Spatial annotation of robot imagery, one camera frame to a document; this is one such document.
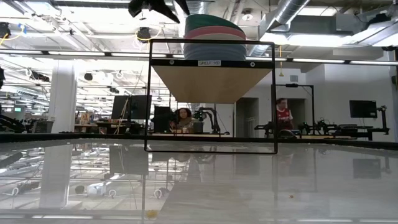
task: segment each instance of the stacked bowl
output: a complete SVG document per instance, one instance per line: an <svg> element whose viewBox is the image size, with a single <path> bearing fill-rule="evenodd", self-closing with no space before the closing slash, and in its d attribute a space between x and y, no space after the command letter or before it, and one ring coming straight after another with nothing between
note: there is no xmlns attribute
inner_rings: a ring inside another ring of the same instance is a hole
<svg viewBox="0 0 398 224"><path fill-rule="evenodd" d="M195 40L246 40L237 25L225 19L196 14L185 21L185 39ZM246 59L246 46L242 44L185 44L186 60L236 60Z"/></svg>

